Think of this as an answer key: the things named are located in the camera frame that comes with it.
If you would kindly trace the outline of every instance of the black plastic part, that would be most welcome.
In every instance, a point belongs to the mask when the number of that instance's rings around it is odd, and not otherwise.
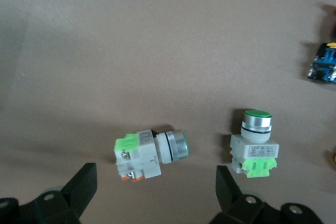
[[[216,195],[222,212],[210,224],[323,224],[304,205],[286,203],[277,210],[254,195],[242,194],[226,166],[217,166]]]
[[[61,191],[49,191],[19,206],[17,199],[0,199],[0,223],[78,224],[97,191],[95,163],[85,164]]]

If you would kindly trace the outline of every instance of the electrical component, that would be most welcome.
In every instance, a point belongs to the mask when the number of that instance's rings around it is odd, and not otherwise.
[[[272,116],[261,110],[246,110],[240,135],[232,135],[232,168],[248,178],[268,177],[269,170],[277,167],[279,145],[269,140]]]
[[[308,78],[324,82],[336,83],[336,43],[322,43],[311,69]]]
[[[169,164],[189,156],[184,133],[180,130],[157,134],[152,130],[127,134],[114,146],[117,169],[122,180],[161,175],[160,164]]]

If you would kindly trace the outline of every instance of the printed label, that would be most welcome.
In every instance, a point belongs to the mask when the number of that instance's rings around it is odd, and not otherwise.
[[[250,146],[248,157],[275,157],[277,153],[276,145]]]
[[[151,144],[154,142],[151,130],[138,132],[138,136],[140,145]]]

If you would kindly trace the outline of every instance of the green plastic part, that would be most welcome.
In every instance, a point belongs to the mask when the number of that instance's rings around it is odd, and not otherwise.
[[[127,134],[124,138],[119,138],[114,146],[114,151],[126,151],[131,152],[139,147],[138,134]]]
[[[187,157],[189,156],[189,145],[188,145],[188,140],[187,137],[185,136],[184,132],[182,132],[183,137],[184,137],[184,141],[185,141],[185,145],[187,147]]]
[[[277,167],[275,158],[253,158],[244,161],[242,169],[248,178],[269,177],[269,170]]]
[[[272,116],[271,113],[262,110],[247,110],[245,113],[257,118],[270,118]]]

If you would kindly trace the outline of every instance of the blue object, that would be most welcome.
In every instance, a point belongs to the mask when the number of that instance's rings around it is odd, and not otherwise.
[[[308,78],[312,80],[336,83],[336,48],[335,43],[321,44]]]

